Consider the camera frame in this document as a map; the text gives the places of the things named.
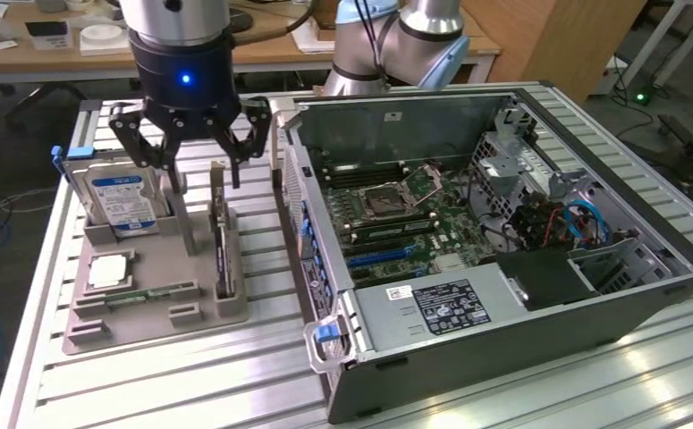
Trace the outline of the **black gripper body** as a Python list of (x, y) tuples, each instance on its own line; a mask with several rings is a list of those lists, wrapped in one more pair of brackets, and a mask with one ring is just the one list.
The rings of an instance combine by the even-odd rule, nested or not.
[(168, 110), (212, 113), (228, 127), (240, 114), (231, 32), (194, 46), (160, 45), (134, 30), (128, 40), (147, 98)]

